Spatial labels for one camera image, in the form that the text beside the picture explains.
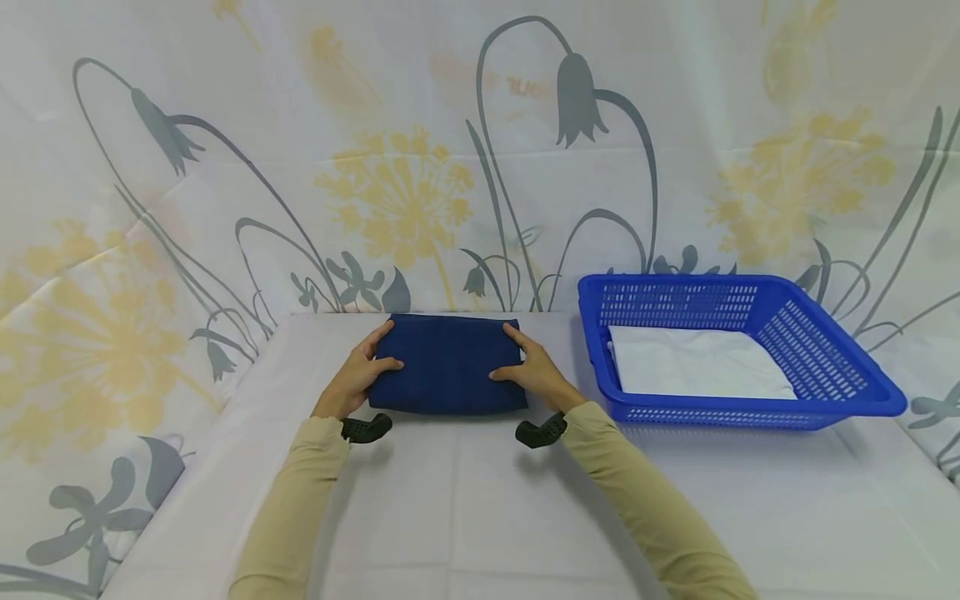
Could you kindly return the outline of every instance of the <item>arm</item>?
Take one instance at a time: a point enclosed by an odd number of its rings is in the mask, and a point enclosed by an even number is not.
[[[739,565],[686,498],[628,442],[595,402],[587,402],[542,346],[509,325],[504,331],[526,354],[491,379],[509,379],[565,414],[561,440],[616,509],[657,578],[679,600],[754,600]]]
[[[302,600],[326,501],[347,460],[341,420],[360,407],[367,388],[403,363],[372,360],[393,328],[388,321],[354,348],[290,446],[244,544],[229,600]]]
[[[301,600],[326,500],[349,444],[332,418],[305,420],[244,544],[230,600]]]

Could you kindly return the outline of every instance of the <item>beige sleeve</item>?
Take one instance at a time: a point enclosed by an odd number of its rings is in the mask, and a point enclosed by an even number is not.
[[[302,600],[326,500],[349,444],[333,418],[305,420],[253,521],[229,600]]]
[[[672,598],[757,598],[707,522],[597,403],[564,419],[567,450],[613,504]]]

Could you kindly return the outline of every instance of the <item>blue plastic basket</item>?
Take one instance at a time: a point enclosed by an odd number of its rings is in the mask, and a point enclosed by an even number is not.
[[[590,362],[614,420],[814,431],[906,408],[873,359],[782,277],[591,275],[578,287]],[[609,325],[742,331],[777,361],[798,399],[626,394],[607,348]]]

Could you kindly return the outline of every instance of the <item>navy blue towel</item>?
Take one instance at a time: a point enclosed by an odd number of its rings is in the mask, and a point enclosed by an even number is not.
[[[493,415],[527,407],[523,388],[490,381],[494,369],[520,364],[520,349],[503,332],[516,319],[394,314],[394,328],[377,347],[378,357],[403,361],[370,387],[373,408],[419,415]]]

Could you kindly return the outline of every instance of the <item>white cloth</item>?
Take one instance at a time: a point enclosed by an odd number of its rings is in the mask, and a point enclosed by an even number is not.
[[[620,389],[629,394],[797,399],[745,333],[612,325],[610,334]]]
[[[511,315],[598,398],[577,317]],[[281,323],[104,600],[216,600],[317,394],[383,315]],[[368,419],[367,407],[359,415]],[[559,446],[514,440],[521,415],[393,415],[355,445],[330,498],[307,598],[645,600],[660,595],[606,500]],[[893,420],[810,434],[628,428],[764,600],[955,600],[960,495]]]

